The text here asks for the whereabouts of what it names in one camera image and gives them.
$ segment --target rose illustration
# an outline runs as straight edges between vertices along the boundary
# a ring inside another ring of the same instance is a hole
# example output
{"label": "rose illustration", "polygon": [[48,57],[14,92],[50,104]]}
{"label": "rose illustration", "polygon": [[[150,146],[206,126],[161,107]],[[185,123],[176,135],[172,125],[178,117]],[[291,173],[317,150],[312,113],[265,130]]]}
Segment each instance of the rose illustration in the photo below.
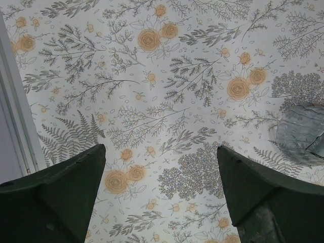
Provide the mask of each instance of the rose illustration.
{"label": "rose illustration", "polygon": [[210,240],[205,241],[205,243],[220,243],[220,242],[215,239],[210,239]]}
{"label": "rose illustration", "polygon": [[18,18],[17,19],[17,21],[16,21],[16,26],[18,27],[18,28],[22,28],[22,27],[25,27],[26,26],[26,19],[24,18],[24,17],[20,17],[20,18]]}
{"label": "rose illustration", "polygon": [[261,84],[265,80],[265,71],[263,69],[254,69],[250,74],[251,83]]}
{"label": "rose illustration", "polygon": [[251,60],[250,55],[247,52],[242,53],[239,59],[242,64],[247,64]]}
{"label": "rose illustration", "polygon": [[160,37],[156,30],[143,30],[138,36],[138,45],[145,51],[151,52],[158,48]]}
{"label": "rose illustration", "polygon": [[120,171],[109,172],[106,178],[106,187],[113,194],[119,194],[126,190],[127,179],[124,173]]}
{"label": "rose illustration", "polygon": [[166,8],[164,5],[159,5],[156,7],[155,9],[155,14],[158,16],[158,17],[161,17],[163,14],[166,13]]}
{"label": "rose illustration", "polygon": [[226,228],[228,225],[229,225],[229,220],[228,220],[228,218],[222,218],[222,219],[218,222],[218,226],[219,226],[221,229]]}
{"label": "rose illustration", "polygon": [[240,243],[240,239],[237,234],[230,234],[228,235],[222,243]]}
{"label": "rose illustration", "polygon": [[29,34],[23,36],[17,43],[17,47],[25,52],[34,50],[35,45],[35,39]]}
{"label": "rose illustration", "polygon": [[249,94],[249,85],[243,78],[235,78],[229,82],[227,93],[234,100],[242,100]]}
{"label": "rose illustration", "polygon": [[166,24],[162,29],[163,37],[173,38],[178,34],[178,27],[175,24]]}
{"label": "rose illustration", "polygon": [[134,166],[126,173],[126,177],[132,181],[142,180],[144,177],[144,168],[141,166]]}

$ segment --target botanical print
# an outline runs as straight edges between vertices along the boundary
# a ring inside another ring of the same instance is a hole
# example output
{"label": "botanical print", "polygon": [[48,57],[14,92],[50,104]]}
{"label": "botanical print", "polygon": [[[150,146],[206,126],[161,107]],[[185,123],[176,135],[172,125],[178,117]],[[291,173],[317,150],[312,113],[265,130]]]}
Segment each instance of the botanical print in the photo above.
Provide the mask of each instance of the botanical print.
{"label": "botanical print", "polygon": [[39,3],[0,10],[44,164],[106,147],[85,243],[240,243],[219,146],[324,185],[275,140],[288,109],[324,104],[321,1]]}

